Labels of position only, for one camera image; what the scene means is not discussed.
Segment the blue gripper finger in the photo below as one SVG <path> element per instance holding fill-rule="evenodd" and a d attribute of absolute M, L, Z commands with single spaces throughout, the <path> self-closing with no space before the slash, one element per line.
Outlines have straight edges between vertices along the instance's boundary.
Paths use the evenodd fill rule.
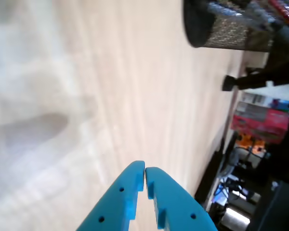
<path fill-rule="evenodd" d="M 127 231 L 135 219 L 138 192 L 144 190 L 145 162 L 134 161 L 116 178 L 78 231 Z"/>
<path fill-rule="evenodd" d="M 206 210 L 165 171 L 147 167 L 145 177 L 147 195 L 154 201 L 159 230 L 217 230 Z"/>

